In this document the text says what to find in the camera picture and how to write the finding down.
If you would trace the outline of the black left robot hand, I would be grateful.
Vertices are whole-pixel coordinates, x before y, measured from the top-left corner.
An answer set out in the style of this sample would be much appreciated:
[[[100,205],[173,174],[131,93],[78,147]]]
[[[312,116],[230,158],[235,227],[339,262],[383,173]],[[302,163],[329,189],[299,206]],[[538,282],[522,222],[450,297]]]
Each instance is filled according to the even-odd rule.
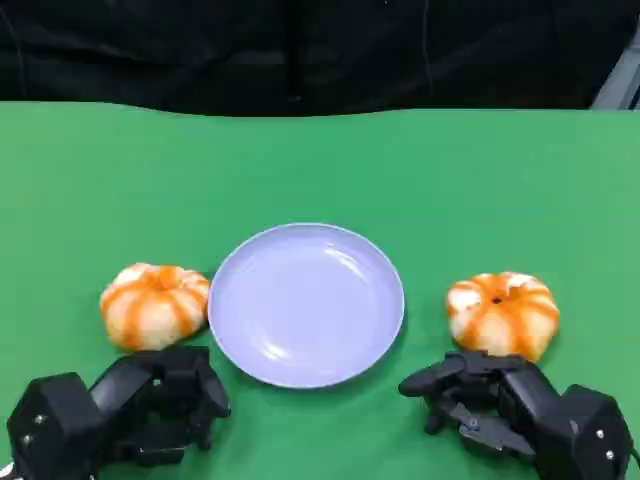
[[[100,466],[178,464],[191,445],[208,451],[214,422],[231,415],[229,397],[204,346],[121,357],[90,394],[105,418],[96,455]]]

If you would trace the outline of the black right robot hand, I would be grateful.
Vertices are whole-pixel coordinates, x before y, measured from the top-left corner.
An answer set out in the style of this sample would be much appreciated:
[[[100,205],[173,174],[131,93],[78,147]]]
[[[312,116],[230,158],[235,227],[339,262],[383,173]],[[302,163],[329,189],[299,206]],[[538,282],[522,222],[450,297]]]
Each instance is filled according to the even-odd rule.
[[[450,426],[466,448],[516,457],[532,464],[540,478],[551,477],[539,441],[540,420],[560,394],[524,357],[448,352],[402,380],[398,391],[424,399],[427,434]]]

